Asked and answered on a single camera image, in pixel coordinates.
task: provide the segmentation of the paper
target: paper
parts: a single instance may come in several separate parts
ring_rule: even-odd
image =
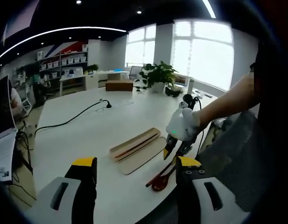
[[[0,181],[12,180],[12,156],[17,130],[0,139]]]

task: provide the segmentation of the office desk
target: office desk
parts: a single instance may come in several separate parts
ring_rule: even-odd
[[[168,186],[161,192],[145,187],[175,153],[166,161],[160,153],[130,175],[124,175],[108,157],[109,149],[152,127],[158,128],[166,137],[165,127],[182,101],[182,96],[172,98],[149,91],[106,92],[105,88],[82,91],[46,101],[38,127],[68,121],[99,99],[108,99],[112,108],[106,109],[106,103],[101,103],[64,126],[37,133],[32,164],[35,189],[38,193],[56,177],[64,176],[75,159],[95,156],[98,159],[98,173],[94,222],[134,224],[155,209],[176,186],[173,174]],[[214,99],[204,97],[202,107]],[[201,137],[202,134],[188,156],[195,157]]]
[[[93,84],[93,82],[91,81],[91,85],[94,85],[94,86],[97,86],[98,88],[98,81],[99,81],[99,76],[101,75],[107,75],[107,79],[109,80],[121,80],[122,79],[122,75],[124,74],[129,74],[129,71],[96,71],[94,74],[92,75],[82,75],[82,76],[72,76],[72,77],[61,77],[60,78],[60,97],[62,96],[62,91],[63,91],[63,81],[66,81],[66,80],[70,80],[70,79],[75,79],[75,78],[83,78],[83,82],[84,82],[84,86],[85,86],[85,89],[87,90],[87,78],[88,77],[92,77],[95,79],[94,83],[97,83],[96,84]]]

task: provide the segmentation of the white cabinet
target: white cabinet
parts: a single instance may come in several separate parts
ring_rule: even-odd
[[[85,77],[85,87],[86,90],[97,89],[98,88],[98,76],[99,75],[87,75]]]

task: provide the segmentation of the ceiling light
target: ceiling light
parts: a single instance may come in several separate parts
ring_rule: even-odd
[[[203,1],[204,5],[206,6],[206,8],[207,8],[207,10],[208,10],[211,18],[216,19],[215,14],[214,14],[214,11],[213,11],[213,9],[212,9],[209,1],[208,1],[208,0],[202,0],[202,1]]]
[[[10,47],[8,50],[4,51],[1,55],[0,55],[0,58],[5,55],[7,52],[11,51],[13,48],[17,47],[18,45],[26,42],[26,41],[29,41],[35,37],[38,37],[38,36],[41,36],[41,35],[45,35],[45,34],[50,34],[50,33],[53,33],[53,32],[57,32],[57,31],[63,31],[63,30],[69,30],[69,29],[107,29],[107,30],[113,30],[113,31],[119,31],[119,32],[126,32],[126,30],[122,30],[122,29],[115,29],[115,28],[107,28],[107,27],[68,27],[68,28],[61,28],[61,29],[54,29],[54,30],[50,30],[50,31],[46,31],[44,33],[40,33],[40,34],[37,34],[37,35],[34,35],[34,36],[31,36],[23,41],[20,41],[19,43],[15,44],[14,46]]]

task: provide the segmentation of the wire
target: wire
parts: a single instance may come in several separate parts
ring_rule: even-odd
[[[25,202],[24,200],[22,200],[20,197],[18,197],[10,188],[9,191],[15,196],[17,197],[19,200],[21,200],[23,203],[27,204],[28,206],[32,207],[29,203]]]
[[[26,146],[24,146],[21,142],[18,141],[19,144],[21,144],[27,151],[28,151],[28,163],[31,166],[31,153],[30,151],[34,150],[34,149],[30,149],[29,148],[29,143],[28,143],[28,136],[25,132],[23,131],[19,131],[19,135],[21,136],[20,139],[22,139],[25,143]]]
[[[31,198],[33,198],[35,201],[36,201],[36,198],[35,197],[33,197],[32,195],[30,195],[21,185],[18,185],[18,184],[13,184],[14,186],[17,186],[17,187],[19,187],[19,188],[21,188],[21,189],[23,189],[23,191],[24,192],[26,192],[27,193],[27,195],[29,195]]]
[[[195,97],[198,101],[199,101],[199,104],[200,104],[200,110],[202,109],[202,105],[201,105],[201,101],[198,97]],[[198,148],[198,151],[197,151],[197,155],[199,154],[199,151],[200,151],[200,147],[201,147],[201,144],[202,144],[202,141],[203,141],[203,137],[204,137],[204,130],[202,131],[202,138],[201,138],[201,141],[200,141],[200,144],[199,144],[199,148]]]
[[[12,177],[14,178],[14,180],[15,180],[16,182],[19,183],[19,176],[17,175],[16,171],[14,171],[14,173],[15,173],[17,179],[16,179],[13,175],[12,175]]]
[[[49,128],[49,127],[59,127],[59,126],[62,126],[62,125],[66,125],[66,124],[68,124],[70,121],[72,121],[73,119],[75,119],[75,118],[77,118],[79,115],[81,115],[83,112],[85,112],[86,110],[88,110],[88,109],[90,109],[91,107],[93,107],[93,106],[95,106],[95,105],[97,105],[97,104],[100,104],[100,103],[102,103],[102,102],[108,102],[108,105],[110,105],[110,102],[108,101],[108,100],[106,100],[106,99],[101,99],[99,102],[97,102],[97,103],[95,103],[95,104],[92,104],[91,106],[89,106],[89,107],[87,107],[86,109],[84,109],[83,111],[81,111],[78,115],[76,115],[75,117],[73,117],[73,118],[71,118],[70,120],[68,120],[68,121],[66,121],[66,122],[64,122],[64,123],[62,123],[62,124],[59,124],[59,125],[51,125],[51,126],[45,126],[45,127],[40,127],[40,128],[38,128],[36,131],[35,131],[35,134],[34,134],[34,136],[36,136],[36,133],[39,131],[39,130],[41,130],[41,129],[44,129],[44,128]]]

